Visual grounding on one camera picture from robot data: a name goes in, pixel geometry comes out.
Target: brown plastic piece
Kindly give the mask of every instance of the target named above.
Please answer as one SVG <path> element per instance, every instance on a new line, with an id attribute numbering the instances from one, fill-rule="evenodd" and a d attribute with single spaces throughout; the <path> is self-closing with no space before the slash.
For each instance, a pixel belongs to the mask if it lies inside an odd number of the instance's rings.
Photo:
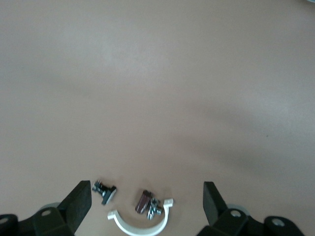
<path id="1" fill-rule="evenodd" d="M 136 212 L 139 214 L 142 214 L 148 207 L 152 197 L 153 197 L 153 194 L 151 192 L 149 192 L 148 190 L 144 190 L 135 208 Z"/>

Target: curved white bracket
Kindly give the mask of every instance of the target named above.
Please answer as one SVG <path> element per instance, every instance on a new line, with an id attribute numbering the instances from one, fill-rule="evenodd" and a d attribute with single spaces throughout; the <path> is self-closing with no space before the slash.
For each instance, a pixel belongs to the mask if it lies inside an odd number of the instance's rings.
<path id="1" fill-rule="evenodd" d="M 126 234 L 130 236 L 155 236 L 162 232 L 162 230 L 165 228 L 168 220 L 168 212 L 169 208 L 173 206 L 173 199 L 166 199 L 164 200 L 164 212 L 165 217 L 164 219 L 159 222 L 157 225 L 151 227 L 151 228 L 136 228 L 129 224 L 127 224 L 119 215 L 117 210 L 111 211 L 107 215 L 107 219 L 111 220 L 114 219 L 117 226 Z"/>

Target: screw hole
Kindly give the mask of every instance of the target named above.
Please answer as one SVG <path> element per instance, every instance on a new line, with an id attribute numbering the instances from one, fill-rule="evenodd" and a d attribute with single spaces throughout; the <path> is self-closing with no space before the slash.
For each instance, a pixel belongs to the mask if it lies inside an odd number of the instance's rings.
<path id="1" fill-rule="evenodd" d="M 276 226 L 280 226 L 280 227 L 284 226 L 284 222 L 281 219 L 278 219 L 278 218 L 272 219 L 272 223 L 274 223 L 274 225 L 276 225 Z"/>
<path id="2" fill-rule="evenodd" d="M 6 218 L 3 218 L 0 220 L 0 224 L 4 224 L 5 222 L 7 222 L 9 219 L 6 217 Z"/>
<path id="3" fill-rule="evenodd" d="M 242 215 L 240 214 L 240 212 L 237 211 L 237 210 L 231 211 L 231 215 L 233 215 L 234 217 L 241 217 L 241 216 L 242 216 Z"/>
<path id="4" fill-rule="evenodd" d="M 41 216 L 46 216 L 46 215 L 49 215 L 50 213 L 51 213 L 51 210 L 46 210 L 42 212 Z"/>

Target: black plastic piece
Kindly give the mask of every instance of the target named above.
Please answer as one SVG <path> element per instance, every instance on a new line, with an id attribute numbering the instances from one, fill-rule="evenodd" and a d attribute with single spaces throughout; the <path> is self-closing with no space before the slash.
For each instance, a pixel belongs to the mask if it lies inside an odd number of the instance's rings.
<path id="1" fill-rule="evenodd" d="M 18 222 L 16 215 L 0 215 L 0 236 L 73 236 L 92 205 L 91 183 L 81 181 L 58 207 L 48 207 Z"/>
<path id="2" fill-rule="evenodd" d="M 210 226 L 227 210 L 227 205 L 213 182 L 203 184 L 203 209 Z"/>
<path id="3" fill-rule="evenodd" d="M 101 181 L 96 181 L 92 187 L 92 190 L 94 192 L 98 192 L 102 196 L 103 198 L 102 205 L 106 205 L 115 195 L 117 188 L 115 186 L 109 188 L 103 185 Z"/>
<path id="4" fill-rule="evenodd" d="M 197 236 L 304 236 L 286 218 L 269 216 L 264 223 L 260 223 L 241 210 L 228 209 L 213 182 L 204 182 L 203 209 L 209 226 L 204 227 Z"/>

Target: metal clamp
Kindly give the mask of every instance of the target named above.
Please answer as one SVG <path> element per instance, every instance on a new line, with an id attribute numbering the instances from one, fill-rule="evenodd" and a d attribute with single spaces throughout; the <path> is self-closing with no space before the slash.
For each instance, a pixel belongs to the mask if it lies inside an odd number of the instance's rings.
<path id="1" fill-rule="evenodd" d="M 151 227 L 151 228 L 136 228 L 129 224 L 127 224 L 119 215 L 117 210 L 111 211 L 107 215 L 107 219 L 111 220 L 114 219 L 117 226 L 127 235 L 130 236 L 155 236 L 162 232 L 162 230 L 165 228 L 168 220 L 168 213 L 169 208 L 173 206 L 173 199 L 166 199 L 164 200 L 164 212 L 165 217 L 164 219 L 158 223 L 157 225 Z"/>
<path id="2" fill-rule="evenodd" d="M 152 198 L 150 201 L 150 208 L 147 214 L 148 220 L 152 220 L 154 215 L 161 215 L 162 214 L 162 208 L 159 207 L 160 201 L 156 198 Z"/>

